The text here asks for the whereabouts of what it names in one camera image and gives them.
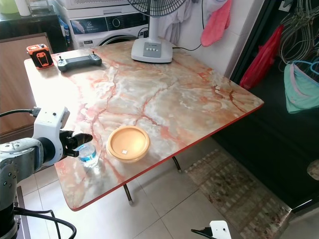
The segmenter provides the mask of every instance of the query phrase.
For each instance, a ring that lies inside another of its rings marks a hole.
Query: wooden cabinet
[[[24,61],[29,58],[26,48],[36,44],[50,47],[45,33],[0,41],[0,112],[30,109],[35,106]],[[16,113],[0,118],[0,134],[32,125],[28,113]]]

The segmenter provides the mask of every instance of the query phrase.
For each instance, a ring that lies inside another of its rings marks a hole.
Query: fan stand
[[[150,17],[149,37],[134,41],[131,58],[150,63],[169,63],[173,57],[172,44],[159,39],[159,18]]]

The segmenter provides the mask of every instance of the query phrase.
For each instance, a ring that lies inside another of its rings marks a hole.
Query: power cord
[[[19,208],[19,207],[14,207],[14,210],[16,212],[28,212],[28,213],[36,213],[36,214],[47,214],[47,213],[51,213],[52,218],[56,218],[54,215],[54,212],[52,210],[48,210],[48,211],[31,211],[28,209],[24,209],[24,208]],[[59,225],[58,222],[54,222],[55,227],[56,227],[56,231],[58,233],[58,238],[61,239],[61,234],[60,234],[60,229],[59,229]]]
[[[204,0],[201,1],[201,23],[202,23],[202,26],[203,26],[203,29],[204,29],[205,26],[204,26],[203,3],[204,3]],[[186,51],[194,51],[194,50],[197,50],[200,46],[201,46],[201,44],[200,44],[199,46],[197,46],[195,49],[192,49],[192,50],[186,49],[186,48],[184,48],[184,47],[173,47],[173,49],[184,49],[184,50],[186,50]]]
[[[207,235],[207,234],[203,233],[204,230],[199,231],[199,230],[191,229],[190,231],[192,233],[196,233],[198,235],[201,235],[201,236],[209,238],[209,239],[217,239],[217,238],[215,238],[213,236],[210,236],[210,235]]]
[[[58,219],[58,218],[53,217],[53,216],[49,217],[49,216],[46,216],[46,215],[41,215],[42,213],[50,213],[50,212],[52,212],[52,210],[49,210],[49,211],[31,211],[31,210],[27,210],[27,209],[24,209],[24,208],[14,207],[13,212],[16,215],[22,215],[22,216],[28,216],[28,217],[36,217],[36,218],[42,218],[42,219],[53,221],[54,223],[56,223],[59,239],[61,239],[61,235],[60,235],[60,231],[59,231],[59,227],[57,226],[57,223],[61,223],[61,224],[67,226],[68,228],[70,228],[72,230],[72,234],[69,237],[69,239],[74,239],[75,238],[76,228],[71,223],[66,222],[64,220],[61,220],[61,219]]]
[[[33,115],[33,117],[37,117],[40,110],[41,110],[41,108],[38,108],[38,107],[34,107],[33,109],[28,109],[28,110],[13,110],[13,111],[1,113],[0,117],[11,115],[14,113],[30,113],[31,115]]]

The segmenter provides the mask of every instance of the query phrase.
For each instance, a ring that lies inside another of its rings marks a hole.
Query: pink towel
[[[225,29],[230,24],[231,3],[232,0],[228,0],[224,6],[211,15],[200,38],[204,47],[210,46],[223,37]]]

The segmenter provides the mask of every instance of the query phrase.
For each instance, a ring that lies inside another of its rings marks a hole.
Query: small label
[[[92,40],[89,40],[89,41],[83,41],[83,43],[84,43],[84,46],[85,46],[85,47],[93,46],[93,41],[92,41]]]
[[[79,44],[79,47],[84,47],[83,41],[79,41],[78,44]]]

